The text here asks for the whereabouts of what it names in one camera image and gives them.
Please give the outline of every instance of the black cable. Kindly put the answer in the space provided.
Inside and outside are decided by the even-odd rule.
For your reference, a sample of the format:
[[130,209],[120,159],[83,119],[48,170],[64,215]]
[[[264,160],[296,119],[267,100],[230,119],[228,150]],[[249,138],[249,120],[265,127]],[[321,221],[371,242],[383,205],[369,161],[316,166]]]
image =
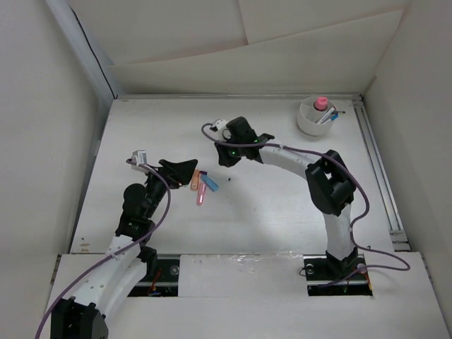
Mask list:
[[95,57],[95,59],[96,59],[96,61],[97,61],[97,65],[99,65],[100,71],[102,72],[102,75],[104,76],[105,81],[107,81],[107,85],[108,85],[108,88],[110,89],[110,92],[112,92],[113,99],[117,99],[118,96],[117,96],[117,95],[114,95],[113,88],[111,87],[110,82],[108,81],[108,79],[107,79],[107,77],[106,77],[106,75],[105,75],[105,73],[104,73],[104,70],[102,69],[102,66],[100,65],[100,62],[99,62],[99,59],[97,58],[96,53],[94,53],[94,49],[91,47],[90,40],[89,40],[88,37],[86,36],[85,30],[83,29],[83,26],[82,26],[80,20],[78,19],[77,13],[76,13],[72,8],[71,8],[71,11],[72,11],[72,13],[74,14],[74,16],[76,17],[76,20],[77,20],[77,22],[78,22],[78,25],[80,26],[80,29],[82,30],[83,36],[85,37],[86,42],[88,43],[88,46],[89,46],[89,48],[90,48],[90,50],[91,50],[91,53],[93,53],[93,56]]

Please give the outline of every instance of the white paper sheet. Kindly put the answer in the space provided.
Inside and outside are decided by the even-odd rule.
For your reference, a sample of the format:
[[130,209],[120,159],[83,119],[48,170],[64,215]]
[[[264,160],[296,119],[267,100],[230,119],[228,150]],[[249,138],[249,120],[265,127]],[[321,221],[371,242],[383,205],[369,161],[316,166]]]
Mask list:
[[409,0],[239,0],[248,42],[256,43],[404,8]]
[[246,45],[237,0],[69,0],[115,64]]
[[129,93],[361,92],[402,11],[169,61],[113,66]]

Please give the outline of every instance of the blue object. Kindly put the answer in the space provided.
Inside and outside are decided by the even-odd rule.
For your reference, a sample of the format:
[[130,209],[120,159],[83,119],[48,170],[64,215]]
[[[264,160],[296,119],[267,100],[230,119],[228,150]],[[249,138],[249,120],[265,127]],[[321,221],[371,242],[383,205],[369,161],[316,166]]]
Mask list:
[[201,180],[206,183],[207,187],[212,191],[218,191],[218,185],[207,175],[201,174]]

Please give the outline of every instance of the screw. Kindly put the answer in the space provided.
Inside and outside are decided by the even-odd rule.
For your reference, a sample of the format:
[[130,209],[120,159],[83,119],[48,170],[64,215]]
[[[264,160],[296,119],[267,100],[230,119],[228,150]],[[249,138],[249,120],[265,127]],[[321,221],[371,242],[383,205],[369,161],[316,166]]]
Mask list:
[[169,274],[178,275],[179,274],[179,266],[171,266],[169,269]]
[[304,270],[306,271],[306,274],[314,274],[314,265],[312,265],[311,263],[308,263],[305,267]]

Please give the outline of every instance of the white wall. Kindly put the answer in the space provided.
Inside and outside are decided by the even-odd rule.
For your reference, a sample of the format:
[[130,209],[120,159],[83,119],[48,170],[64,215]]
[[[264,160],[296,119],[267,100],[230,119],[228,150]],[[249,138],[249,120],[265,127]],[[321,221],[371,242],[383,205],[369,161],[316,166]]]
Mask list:
[[452,1],[414,0],[364,96],[408,239],[452,329]]
[[0,256],[67,250],[97,99],[44,1],[0,12]]

